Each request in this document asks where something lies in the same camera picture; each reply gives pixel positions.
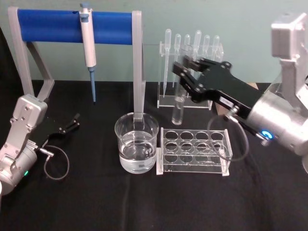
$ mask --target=beaker rim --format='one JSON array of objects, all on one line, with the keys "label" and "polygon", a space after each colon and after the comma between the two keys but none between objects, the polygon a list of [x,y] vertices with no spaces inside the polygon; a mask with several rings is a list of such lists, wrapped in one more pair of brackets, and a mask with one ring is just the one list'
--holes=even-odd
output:
[{"label": "beaker rim", "polygon": [[120,134],[117,133],[117,131],[116,131],[117,125],[119,124],[120,121],[124,120],[125,118],[127,118],[127,117],[129,117],[129,116],[131,116],[131,115],[148,116],[148,117],[156,124],[156,131],[155,131],[155,133],[154,133],[153,136],[152,136],[150,139],[148,139],[147,141],[151,141],[152,139],[154,139],[154,138],[157,136],[157,134],[158,134],[158,132],[159,132],[159,124],[158,124],[158,121],[157,121],[152,115],[147,114],[147,113],[143,113],[143,112],[130,112],[130,113],[127,113],[127,114],[121,116],[121,117],[116,121],[116,123],[115,123],[115,134],[116,134],[116,136],[117,136],[118,138],[121,138],[122,135],[120,135]]}]

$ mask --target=glass beaker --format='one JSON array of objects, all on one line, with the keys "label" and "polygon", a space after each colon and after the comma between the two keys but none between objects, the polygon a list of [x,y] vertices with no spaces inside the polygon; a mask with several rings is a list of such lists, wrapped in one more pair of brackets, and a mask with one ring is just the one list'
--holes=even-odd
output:
[{"label": "glass beaker", "polygon": [[149,171],[156,161],[157,120],[145,113],[128,113],[115,123],[122,167],[130,173]]}]

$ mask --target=black tablecloth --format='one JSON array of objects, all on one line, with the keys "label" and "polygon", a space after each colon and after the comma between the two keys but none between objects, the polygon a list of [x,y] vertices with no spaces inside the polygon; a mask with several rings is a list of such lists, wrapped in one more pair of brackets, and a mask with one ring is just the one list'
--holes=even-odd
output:
[{"label": "black tablecloth", "polygon": [[[155,168],[141,175],[120,165],[116,120],[133,110],[132,83],[98,82],[97,103],[91,103],[89,82],[57,81],[47,116],[67,122],[80,113],[80,129],[61,142],[68,153],[68,177],[53,181],[44,175],[45,156],[16,189],[2,198],[1,231],[306,231],[308,175],[301,159],[272,143],[262,147],[248,134],[251,151],[245,161],[231,163],[230,176],[165,173]],[[164,128],[206,129],[214,116],[205,109],[186,109],[179,127],[171,108],[156,107],[157,84],[147,83],[145,109]],[[20,87],[0,86],[0,143]],[[232,150],[240,155],[240,136],[229,128]]]}]

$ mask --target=white label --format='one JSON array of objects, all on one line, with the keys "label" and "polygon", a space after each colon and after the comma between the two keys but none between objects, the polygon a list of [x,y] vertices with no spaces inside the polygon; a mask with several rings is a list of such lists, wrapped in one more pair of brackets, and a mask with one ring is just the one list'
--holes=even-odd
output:
[{"label": "white label", "polygon": [[229,100],[227,100],[227,99],[225,99],[223,97],[220,97],[219,101],[221,101],[222,103],[224,103],[225,105],[227,105],[229,107],[233,107],[234,106],[234,104],[231,101],[229,101]]}]

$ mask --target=pipette stand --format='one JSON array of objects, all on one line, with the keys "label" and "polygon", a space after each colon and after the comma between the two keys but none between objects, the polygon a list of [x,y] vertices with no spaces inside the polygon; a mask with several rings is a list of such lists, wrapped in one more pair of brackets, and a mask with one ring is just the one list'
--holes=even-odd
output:
[{"label": "pipette stand", "polygon": [[[77,11],[25,10],[9,7],[8,15],[24,94],[34,95],[27,56],[29,49],[43,76],[44,83],[37,96],[43,101],[49,97],[54,80],[36,42],[82,43],[79,14]],[[93,30],[96,44],[132,45],[134,111],[143,112],[145,80],[141,12],[93,12]]]},{"label": "pipette stand", "polygon": [[[180,45],[178,62],[182,61],[183,56],[188,55],[192,57],[193,55],[192,46],[184,46]],[[223,59],[224,51],[222,44],[220,43],[215,54],[212,54],[212,45],[210,45],[207,49],[207,53],[203,54],[203,45],[199,46],[199,50],[197,53],[197,59],[207,58],[217,62],[221,62]],[[169,62],[168,62],[168,75],[167,75],[167,88],[165,96],[163,90],[163,81],[164,81],[164,68],[165,68],[165,46],[163,42],[159,43],[159,68],[158,68],[158,91],[157,91],[157,108],[159,107],[173,107],[175,100],[175,90],[176,84],[178,83],[178,76],[175,78],[175,84],[172,86],[172,82],[174,80],[174,74],[172,73],[173,63],[174,63],[175,49],[174,44],[171,45],[170,54],[169,54]],[[207,108],[211,110],[212,101],[204,101],[202,103],[194,103],[190,100],[190,96],[187,96],[185,100],[184,107],[187,108]]]}]

